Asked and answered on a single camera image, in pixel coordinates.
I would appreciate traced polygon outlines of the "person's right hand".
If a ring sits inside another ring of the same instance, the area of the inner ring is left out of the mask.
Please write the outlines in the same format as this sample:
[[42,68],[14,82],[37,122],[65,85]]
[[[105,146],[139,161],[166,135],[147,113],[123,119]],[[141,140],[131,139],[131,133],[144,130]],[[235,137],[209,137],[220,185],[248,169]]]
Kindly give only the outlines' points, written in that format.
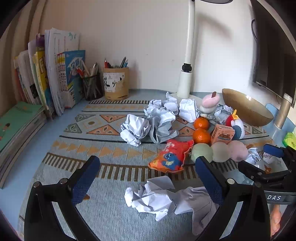
[[280,206],[275,204],[272,212],[270,213],[270,236],[272,237],[280,229],[281,212]]

